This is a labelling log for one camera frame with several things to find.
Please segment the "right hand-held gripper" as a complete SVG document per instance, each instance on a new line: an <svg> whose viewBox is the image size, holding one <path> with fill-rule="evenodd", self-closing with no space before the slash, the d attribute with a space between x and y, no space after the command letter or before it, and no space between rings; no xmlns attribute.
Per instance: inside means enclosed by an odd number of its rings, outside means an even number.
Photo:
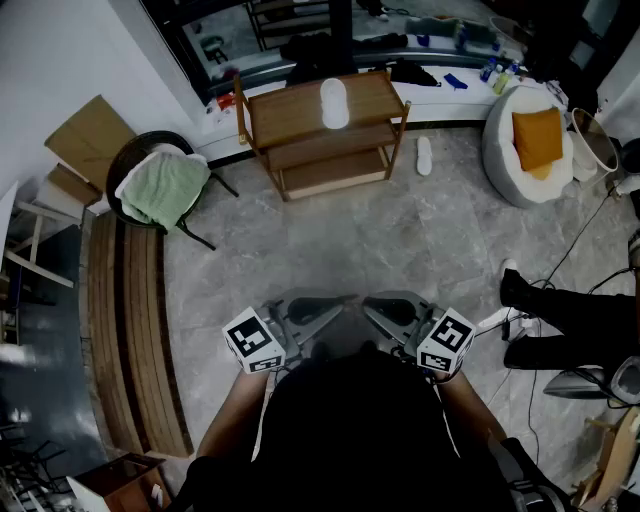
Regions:
<svg viewBox="0 0 640 512"><path fill-rule="evenodd" d="M416 325L416 314L426 313ZM475 337L475 325L453 308L430 305L410 291L383 291L363 300L367 319L422 368L455 374Z"/></svg>

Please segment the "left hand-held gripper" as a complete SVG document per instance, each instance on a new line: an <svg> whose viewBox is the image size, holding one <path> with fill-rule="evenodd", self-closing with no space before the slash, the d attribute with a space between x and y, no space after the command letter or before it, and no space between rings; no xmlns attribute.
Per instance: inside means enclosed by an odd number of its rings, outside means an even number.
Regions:
<svg viewBox="0 0 640 512"><path fill-rule="evenodd" d="M246 374L272 371L301 355L356 294L289 290L257 309L249 307L223 329L224 339Z"/></svg>

